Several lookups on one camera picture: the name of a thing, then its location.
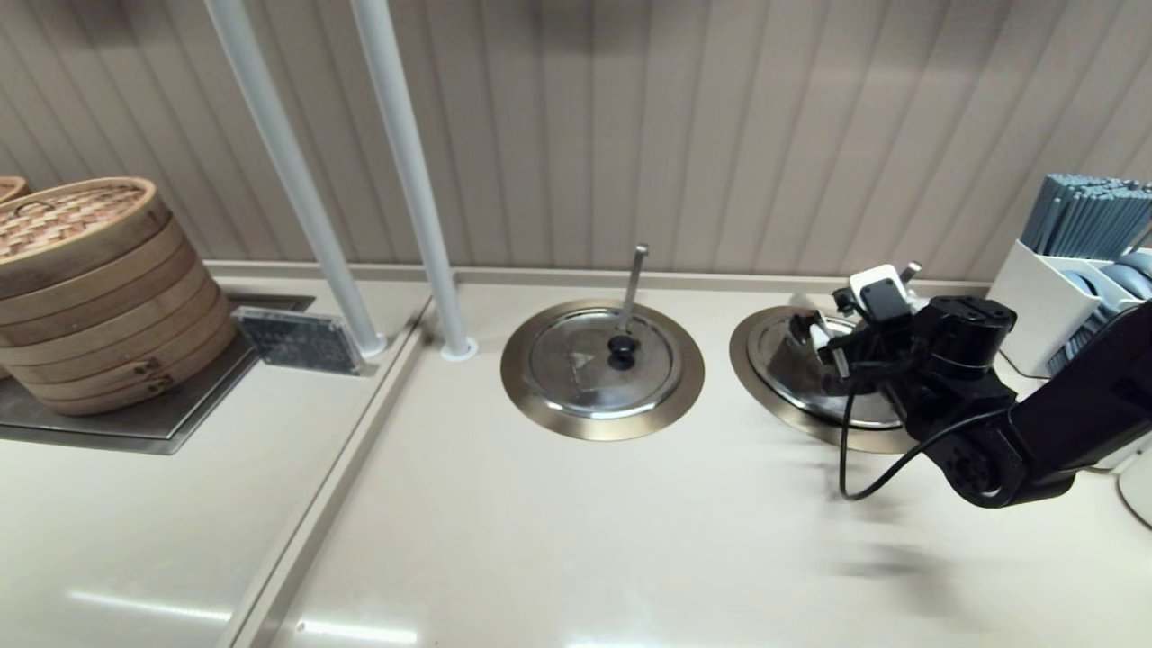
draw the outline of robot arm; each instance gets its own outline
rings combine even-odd
[[[972,504],[1000,507],[1062,495],[1077,470],[1152,424],[1152,302],[1115,317],[1067,368],[1017,402],[992,368],[1016,321],[1010,309],[964,296],[920,304],[890,265],[856,274],[849,285],[835,297],[841,311],[863,318],[856,331],[813,338],[821,326],[813,314],[793,322],[794,337],[814,341],[847,390],[877,390],[889,400],[914,439],[931,439],[924,453]],[[968,420],[972,424],[933,438]]]

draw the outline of beige wall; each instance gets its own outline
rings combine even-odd
[[[344,0],[252,0],[350,257],[417,259]],[[453,261],[987,279],[1038,180],[1152,180],[1149,0],[394,0]],[[0,174],[157,180],[309,258],[199,0],[0,0]]]

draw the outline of bamboo steamer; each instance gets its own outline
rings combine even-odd
[[[6,203],[32,191],[28,181],[18,175],[0,175],[0,203]],[[8,371],[0,367],[0,380],[8,377]]]
[[[227,297],[136,178],[0,205],[0,364],[60,414],[152,398],[232,341]]]

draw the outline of round metal well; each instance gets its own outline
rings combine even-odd
[[[840,444],[847,395],[829,392],[829,370],[803,353],[788,334],[793,315],[810,312],[797,307],[776,307],[755,312],[733,331],[728,352],[744,389],[772,414],[789,425],[824,442]],[[827,317],[834,334],[851,331],[851,323]],[[848,447],[864,452],[902,453],[915,445],[900,417],[879,393],[856,397],[848,432]]]
[[[566,436],[621,440],[660,430],[696,401],[704,359],[665,315],[637,304],[629,334],[635,366],[612,367],[608,340],[620,302],[583,300],[532,316],[505,347],[505,391],[529,419]]]

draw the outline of beige countertop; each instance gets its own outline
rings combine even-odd
[[[704,389],[662,431],[592,443],[516,409],[500,355],[531,315],[620,291],[465,282],[479,355],[420,352],[343,507],[316,529],[274,645],[1147,645],[1152,533],[1113,477],[982,510],[922,458],[841,502],[835,449],[768,414],[728,360],[741,319],[804,297],[735,285],[642,288],[700,347]],[[893,459],[852,453],[849,479]]]
[[[230,291],[316,295],[311,311],[339,312],[321,280],[250,270],[213,273]],[[361,288],[378,329],[402,344],[426,286]],[[226,638],[401,344],[364,378],[258,363],[170,457],[0,440],[0,646],[203,648]]]
[[[336,311],[290,264],[214,272]],[[369,274],[378,325],[406,331],[424,285]],[[756,310],[828,306],[834,282],[646,278],[704,389],[665,430],[591,443],[516,409],[500,355],[621,276],[463,276],[472,360],[406,333],[370,378],[258,364],[173,457],[0,442],[0,645],[1146,645],[1152,532],[1111,476],[987,511],[917,459],[869,500],[833,495],[835,449],[744,391],[728,340]],[[858,488],[893,457],[850,461]]]

